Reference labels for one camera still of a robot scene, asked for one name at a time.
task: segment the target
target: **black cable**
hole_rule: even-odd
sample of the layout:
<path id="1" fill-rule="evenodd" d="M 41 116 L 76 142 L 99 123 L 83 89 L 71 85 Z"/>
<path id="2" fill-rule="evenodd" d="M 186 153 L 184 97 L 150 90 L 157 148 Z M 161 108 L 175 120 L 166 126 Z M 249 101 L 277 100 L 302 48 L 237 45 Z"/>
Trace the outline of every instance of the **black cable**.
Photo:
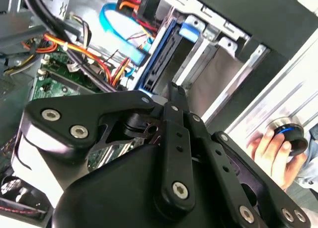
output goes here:
<path id="1" fill-rule="evenodd" d="M 50 13 L 50 11 L 43 4 L 42 0 L 24 0 L 29 9 L 33 12 L 34 15 L 38 16 L 38 18 L 42 21 L 44 26 L 49 30 L 50 33 L 59 37 L 63 41 L 70 42 L 69 37 L 65 33 L 63 27 L 57 22 L 54 16 Z M 67 54 L 70 59 L 77 63 L 80 69 L 85 73 L 88 78 L 98 86 L 104 92 L 113 92 L 116 91 L 111 85 L 105 82 L 102 78 L 100 78 L 83 60 L 80 54 L 75 53 L 72 50 L 67 50 Z"/>

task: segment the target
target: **black bracket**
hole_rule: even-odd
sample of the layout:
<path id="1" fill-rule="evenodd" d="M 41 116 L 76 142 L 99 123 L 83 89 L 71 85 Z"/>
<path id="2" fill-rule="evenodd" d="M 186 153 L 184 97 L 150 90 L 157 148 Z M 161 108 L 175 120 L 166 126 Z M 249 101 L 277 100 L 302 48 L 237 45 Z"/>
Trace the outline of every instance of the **black bracket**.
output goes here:
<path id="1" fill-rule="evenodd" d="M 310 227 L 305 213 L 228 135 L 216 132 L 211 138 L 203 121 L 189 112 L 183 89 L 176 84 L 168 88 L 171 101 L 164 106 L 139 91 L 50 98 L 27 105 L 20 132 L 66 164 L 81 163 L 90 151 L 112 143 L 145 139 L 143 146 L 73 183 L 56 208 L 56 227 L 98 227 L 104 224 L 98 223 L 100 217 L 118 227 L 135 221 L 140 227 L 175 221 L 181 227 Z M 58 111 L 61 118 L 45 120 L 45 109 Z M 74 125 L 87 128 L 87 138 L 73 137 Z M 83 193 L 85 199 L 79 200 Z M 130 207 L 134 215 L 119 221 L 113 216 L 117 206 Z"/>

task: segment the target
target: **yellow wire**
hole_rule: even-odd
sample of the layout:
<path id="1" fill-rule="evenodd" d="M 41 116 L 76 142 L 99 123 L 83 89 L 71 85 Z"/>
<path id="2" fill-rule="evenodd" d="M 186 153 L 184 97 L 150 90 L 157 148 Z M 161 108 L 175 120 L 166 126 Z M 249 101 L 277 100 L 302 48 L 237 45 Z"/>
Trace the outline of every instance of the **yellow wire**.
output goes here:
<path id="1" fill-rule="evenodd" d="M 115 80 L 113 82 L 113 86 L 116 85 L 117 81 L 119 80 L 120 76 L 123 74 L 123 72 L 125 71 L 126 67 L 128 66 L 128 64 L 130 63 L 130 60 L 128 60 L 126 62 L 126 64 L 122 67 L 122 69 L 120 70 L 120 72 L 118 73 L 118 75 L 115 77 Z"/>
<path id="2" fill-rule="evenodd" d="M 34 55 L 31 55 L 30 57 L 28 57 L 25 61 L 23 61 L 19 67 L 25 65 L 27 62 L 29 62 L 32 58 L 34 57 Z M 4 72 L 5 75 L 8 75 L 9 73 L 13 72 L 14 71 L 14 68 L 11 68 L 11 69 L 8 69 Z"/>
<path id="3" fill-rule="evenodd" d="M 29 62 L 34 55 L 31 55 L 29 58 L 27 58 L 24 62 L 22 62 L 19 66 L 23 66 L 24 64 L 26 64 L 27 62 Z"/>
<path id="4" fill-rule="evenodd" d="M 151 35 L 143 26 L 141 26 L 141 28 L 144 31 L 144 33 L 146 33 L 148 35 L 148 37 L 154 38 L 153 35 Z"/>

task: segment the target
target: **silver screw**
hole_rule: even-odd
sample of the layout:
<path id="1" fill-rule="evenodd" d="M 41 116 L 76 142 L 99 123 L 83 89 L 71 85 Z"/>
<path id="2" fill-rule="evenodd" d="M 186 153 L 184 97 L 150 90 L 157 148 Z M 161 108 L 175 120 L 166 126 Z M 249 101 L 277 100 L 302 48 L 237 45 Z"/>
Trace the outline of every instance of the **silver screw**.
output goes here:
<path id="1" fill-rule="evenodd" d="M 71 135 L 77 139 L 85 139 L 88 136 L 88 130 L 82 125 L 74 125 L 71 127 Z"/>
<path id="2" fill-rule="evenodd" d="M 61 115 L 56 110 L 48 109 L 42 112 L 42 117 L 48 121 L 57 121 L 61 118 Z"/>
<path id="3" fill-rule="evenodd" d="M 175 182 L 172 185 L 172 189 L 173 189 L 173 192 L 175 193 L 175 195 L 177 195 L 177 197 L 182 199 L 182 200 L 187 199 L 189 196 L 188 189 L 181 182 Z"/>
<path id="4" fill-rule="evenodd" d="M 200 118 L 199 118 L 199 116 L 197 116 L 197 115 L 193 115 L 193 119 L 194 119 L 195 121 L 197 121 L 197 122 L 200 122 Z"/>
<path id="5" fill-rule="evenodd" d="M 294 210 L 296 216 L 298 217 L 298 219 L 301 221 L 301 222 L 306 222 L 306 218 L 303 216 L 303 214 L 301 214 L 299 211 L 297 210 Z"/>
<path id="6" fill-rule="evenodd" d="M 254 222 L 254 216 L 252 212 L 245 206 L 239 207 L 239 212 L 248 223 L 252 224 Z"/>
<path id="7" fill-rule="evenodd" d="M 145 97 L 142 97 L 141 100 L 143 100 L 143 102 L 145 102 L 145 103 L 149 103 L 149 100 Z"/>
<path id="8" fill-rule="evenodd" d="M 284 214 L 284 217 L 289 221 L 289 222 L 294 222 L 294 218 L 292 214 L 290 214 L 289 211 L 287 211 L 285 208 L 282 209 L 282 212 Z"/>
<path id="9" fill-rule="evenodd" d="M 222 140 L 229 141 L 228 137 L 226 135 L 221 135 Z"/>
<path id="10" fill-rule="evenodd" d="M 178 111 L 179 109 L 177 107 L 175 107 L 174 105 L 171 106 L 172 109 L 174 109 L 175 111 Z"/>

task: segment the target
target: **cylindrical object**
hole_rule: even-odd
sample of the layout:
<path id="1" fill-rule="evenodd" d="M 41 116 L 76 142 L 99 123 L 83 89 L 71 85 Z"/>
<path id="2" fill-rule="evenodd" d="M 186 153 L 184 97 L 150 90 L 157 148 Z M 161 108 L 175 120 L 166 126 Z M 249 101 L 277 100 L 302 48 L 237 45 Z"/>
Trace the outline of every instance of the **cylindrical object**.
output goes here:
<path id="1" fill-rule="evenodd" d="M 271 122 L 267 128 L 274 130 L 275 135 L 284 134 L 285 141 L 292 145 L 290 156 L 297 156 L 306 150 L 308 141 L 304 138 L 304 129 L 297 119 L 279 118 Z"/>

